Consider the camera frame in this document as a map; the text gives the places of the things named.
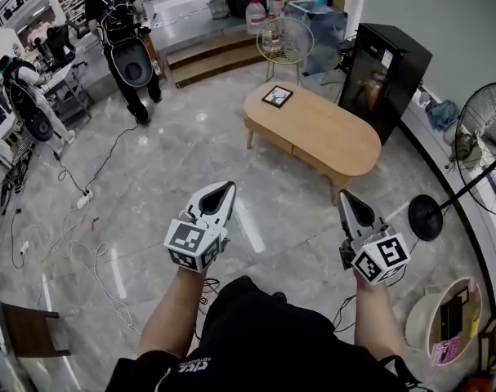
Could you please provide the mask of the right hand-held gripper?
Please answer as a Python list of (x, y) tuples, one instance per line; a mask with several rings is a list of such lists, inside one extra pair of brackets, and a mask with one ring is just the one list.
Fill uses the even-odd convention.
[(375, 285), (397, 275), (410, 262), (404, 236), (392, 225), (380, 225), (355, 239), (356, 224), (373, 227), (375, 223), (374, 210), (364, 200), (343, 189), (338, 194), (337, 205), (349, 238), (339, 249), (345, 270), (353, 269), (367, 283)]

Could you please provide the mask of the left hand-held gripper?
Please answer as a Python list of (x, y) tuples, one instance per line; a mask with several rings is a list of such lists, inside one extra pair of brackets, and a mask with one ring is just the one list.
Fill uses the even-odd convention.
[(163, 245), (181, 268), (205, 273), (230, 241), (226, 225), (236, 198), (236, 184), (222, 181), (195, 192), (189, 207), (171, 221)]

